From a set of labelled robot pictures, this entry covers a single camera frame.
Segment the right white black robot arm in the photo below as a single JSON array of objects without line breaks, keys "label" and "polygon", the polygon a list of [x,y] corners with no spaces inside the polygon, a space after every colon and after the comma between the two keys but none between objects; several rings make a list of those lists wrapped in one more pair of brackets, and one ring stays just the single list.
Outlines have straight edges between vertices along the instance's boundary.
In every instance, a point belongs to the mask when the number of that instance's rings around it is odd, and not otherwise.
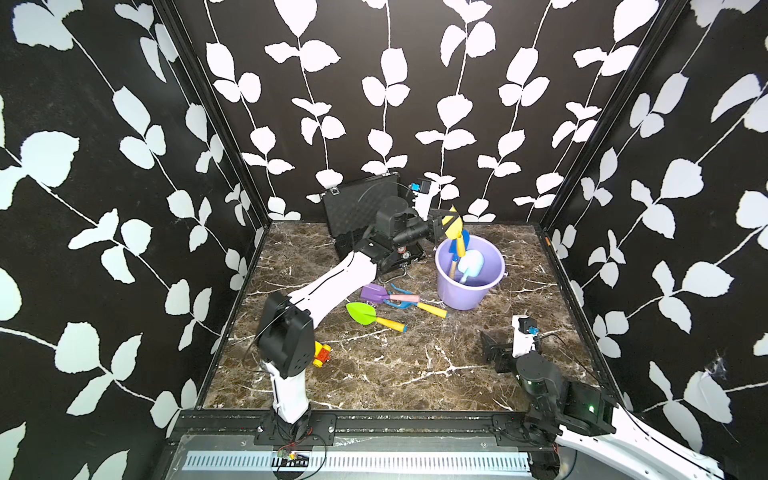
[{"label": "right white black robot arm", "polygon": [[514,330],[511,343],[480,334],[485,359],[511,373],[529,409],[492,430],[537,447],[556,445],[592,457],[633,479],[725,479],[718,462],[642,424],[602,390],[563,376],[537,349],[538,329]]}]

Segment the blue toy shovel tan handle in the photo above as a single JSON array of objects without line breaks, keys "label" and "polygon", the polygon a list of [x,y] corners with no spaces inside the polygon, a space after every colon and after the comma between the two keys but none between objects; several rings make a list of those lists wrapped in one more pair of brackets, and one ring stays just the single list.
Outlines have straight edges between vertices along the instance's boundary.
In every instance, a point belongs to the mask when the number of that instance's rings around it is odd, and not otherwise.
[{"label": "blue toy shovel tan handle", "polygon": [[469,232],[463,230],[461,235],[457,239],[453,239],[449,246],[449,253],[451,254],[451,263],[448,271],[448,276],[451,279],[455,278],[456,271],[460,259],[466,254],[469,244]]}]

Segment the light blue toy shovel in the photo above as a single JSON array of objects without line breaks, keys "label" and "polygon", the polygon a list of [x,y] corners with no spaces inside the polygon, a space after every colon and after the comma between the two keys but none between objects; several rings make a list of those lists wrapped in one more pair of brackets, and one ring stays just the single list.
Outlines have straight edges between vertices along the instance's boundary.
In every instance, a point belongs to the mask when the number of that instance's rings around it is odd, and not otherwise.
[{"label": "light blue toy shovel", "polygon": [[465,284],[470,278],[477,277],[485,263],[484,255],[476,249],[466,251],[460,259],[457,270],[460,273],[459,282]]}]

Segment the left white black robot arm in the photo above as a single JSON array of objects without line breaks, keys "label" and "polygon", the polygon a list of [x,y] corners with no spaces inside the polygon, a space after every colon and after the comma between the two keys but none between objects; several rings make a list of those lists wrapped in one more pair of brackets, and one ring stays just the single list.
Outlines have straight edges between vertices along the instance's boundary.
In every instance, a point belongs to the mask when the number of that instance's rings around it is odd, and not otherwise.
[{"label": "left white black robot arm", "polygon": [[418,211],[411,202],[390,196],[362,237],[338,265],[287,295],[269,294],[254,339],[272,385],[272,409],[279,423],[298,436],[308,428],[307,367],[315,359],[315,334],[326,315],[342,300],[373,282],[403,259],[419,240],[436,243],[461,226],[456,210]]}]

